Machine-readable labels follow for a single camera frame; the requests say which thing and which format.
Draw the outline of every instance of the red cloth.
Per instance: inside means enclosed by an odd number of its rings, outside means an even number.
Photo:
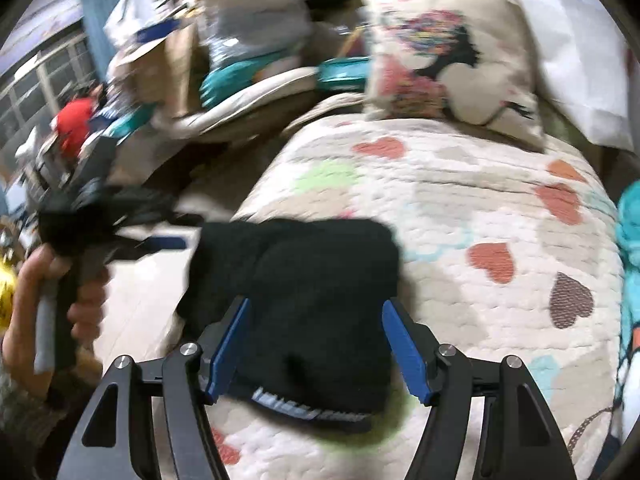
[[[89,119],[94,114],[94,100],[90,97],[74,99],[58,114],[60,149],[68,158],[78,158],[80,148],[89,136]]]

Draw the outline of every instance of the finger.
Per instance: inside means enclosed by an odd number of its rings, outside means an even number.
[[[71,335],[82,344],[90,344],[100,335],[100,327],[90,323],[76,323],[71,329]]]
[[[98,325],[104,319],[102,307],[99,304],[74,303],[66,313],[67,319],[75,323]]]
[[[60,279],[70,268],[70,262],[66,258],[56,256],[49,244],[36,249],[18,275],[11,320],[12,330],[33,336],[42,282]]]
[[[107,291],[97,282],[86,283],[78,289],[78,303],[101,305],[107,299]]]
[[[100,273],[98,273],[95,281],[100,283],[101,285],[106,285],[107,283],[109,283],[111,281],[111,273],[109,272],[109,269],[107,269],[107,267],[103,267],[100,270]]]

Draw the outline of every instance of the white quilt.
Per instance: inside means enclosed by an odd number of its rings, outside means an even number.
[[[431,120],[332,116],[292,138],[237,214],[273,216],[388,224],[414,319],[469,357],[519,355],[588,477],[610,421],[622,266],[616,209],[577,150],[547,137],[544,153],[528,152]],[[404,478],[428,413],[399,375],[363,435],[293,430],[228,399],[208,408],[232,480]],[[481,421],[475,399],[459,479],[472,476]]]

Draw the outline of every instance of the blue gripper pad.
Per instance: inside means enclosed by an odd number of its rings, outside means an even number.
[[[382,306],[382,326],[409,393],[418,397],[421,403],[427,404],[431,398],[431,389],[427,384],[426,365],[394,304],[389,300]]]
[[[151,254],[158,251],[183,251],[187,242],[181,236],[149,236],[142,241],[142,246]]]
[[[249,327],[249,306],[250,302],[245,298],[236,318],[226,331],[215,359],[211,361],[207,397],[214,402],[220,395],[226,393],[236,373],[240,348]]]

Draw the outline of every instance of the cardboard box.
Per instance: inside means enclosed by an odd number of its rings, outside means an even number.
[[[122,58],[118,68],[132,75],[136,98],[141,103],[164,103],[171,85],[166,38],[150,41]]]
[[[209,73],[209,53],[200,47],[198,27],[191,24],[169,34],[165,51],[171,75],[166,113],[179,118],[201,110],[200,86]]]

